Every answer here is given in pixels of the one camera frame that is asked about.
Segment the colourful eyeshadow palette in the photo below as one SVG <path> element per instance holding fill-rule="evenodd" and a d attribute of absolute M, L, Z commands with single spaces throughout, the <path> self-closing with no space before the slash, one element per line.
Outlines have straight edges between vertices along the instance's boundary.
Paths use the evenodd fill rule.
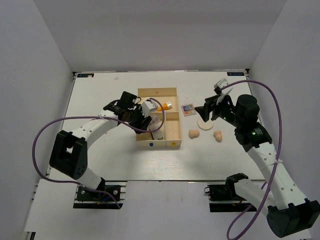
<path fill-rule="evenodd" d="M 185 104 L 181 106 L 182 113 L 185 117 L 196 115 L 195 107 L 191 104 Z"/>

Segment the round white powder puff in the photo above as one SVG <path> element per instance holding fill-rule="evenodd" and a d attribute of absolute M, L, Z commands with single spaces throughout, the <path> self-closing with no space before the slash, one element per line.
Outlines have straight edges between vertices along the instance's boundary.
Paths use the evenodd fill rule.
<path fill-rule="evenodd" d="M 197 126 L 203 131 L 209 131 L 213 128 L 214 122 L 211 120 L 204 122 L 201 118 L 198 118 L 197 119 Z"/>

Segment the orange cream tube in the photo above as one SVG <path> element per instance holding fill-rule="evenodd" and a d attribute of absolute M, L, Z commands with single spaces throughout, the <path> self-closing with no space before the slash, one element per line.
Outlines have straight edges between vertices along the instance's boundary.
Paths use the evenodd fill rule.
<path fill-rule="evenodd" d="M 172 109 L 172 107 L 173 107 L 172 103 L 168 101 L 168 102 L 165 102 L 162 106 L 159 106 L 156 111 L 157 112 L 161 112 L 162 110 L 166 111 L 166 110 Z"/>

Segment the dark gold makeup box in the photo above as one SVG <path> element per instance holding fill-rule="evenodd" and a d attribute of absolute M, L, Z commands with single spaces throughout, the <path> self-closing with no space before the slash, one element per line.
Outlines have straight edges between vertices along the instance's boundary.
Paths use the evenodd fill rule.
<path fill-rule="evenodd" d="M 163 140 L 164 139 L 163 134 L 160 130 L 152 132 L 151 135 L 154 140 Z"/>

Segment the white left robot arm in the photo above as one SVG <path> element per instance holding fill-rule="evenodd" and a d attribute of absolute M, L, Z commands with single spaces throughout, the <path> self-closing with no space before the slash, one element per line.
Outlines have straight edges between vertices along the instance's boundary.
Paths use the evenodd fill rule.
<path fill-rule="evenodd" d="M 88 167 L 88 149 L 100 137 L 119 124 L 126 123 L 140 134 L 152 120 L 150 113 L 157 104 L 147 99 L 137 103 L 138 96 L 124 91 L 118 100 L 103 107 L 96 119 L 73 131 L 60 131 L 55 139 L 49 165 L 88 188 L 88 193 L 99 200 L 105 196 L 105 180 Z"/>

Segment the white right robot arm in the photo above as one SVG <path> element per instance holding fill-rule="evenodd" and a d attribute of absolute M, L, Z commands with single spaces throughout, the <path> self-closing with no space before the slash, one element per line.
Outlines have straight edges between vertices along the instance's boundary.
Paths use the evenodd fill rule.
<path fill-rule="evenodd" d="M 233 104 L 229 95 L 215 95 L 206 98 L 204 105 L 194 110 L 204 122 L 221 118 L 235 127 L 236 140 L 255 162 L 267 181 L 266 191 L 272 194 L 265 197 L 265 192 L 247 175 L 237 173 L 225 181 L 224 193 L 229 198 L 244 199 L 261 210 L 270 229 L 279 238 L 313 226 L 320 215 L 320 204 L 307 198 L 278 158 L 271 136 L 258 122 L 260 107 L 254 96 L 242 94 Z"/>

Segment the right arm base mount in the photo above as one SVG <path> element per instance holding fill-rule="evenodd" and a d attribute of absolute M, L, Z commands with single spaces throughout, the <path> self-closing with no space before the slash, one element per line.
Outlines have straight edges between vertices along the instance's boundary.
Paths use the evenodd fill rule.
<path fill-rule="evenodd" d="M 224 184 L 209 184 L 204 193 L 208 195 L 211 213 L 240 213 L 250 206 L 244 198 L 231 196 Z"/>

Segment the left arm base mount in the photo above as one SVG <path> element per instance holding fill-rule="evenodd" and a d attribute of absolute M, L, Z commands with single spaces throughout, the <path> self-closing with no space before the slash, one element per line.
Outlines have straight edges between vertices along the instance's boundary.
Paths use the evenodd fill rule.
<path fill-rule="evenodd" d="M 76 189 L 74 209 L 119 210 L 123 206 L 126 196 L 126 182 L 106 182 L 104 191 L 113 196 L 115 201 L 106 193 L 92 192 L 83 186 Z"/>

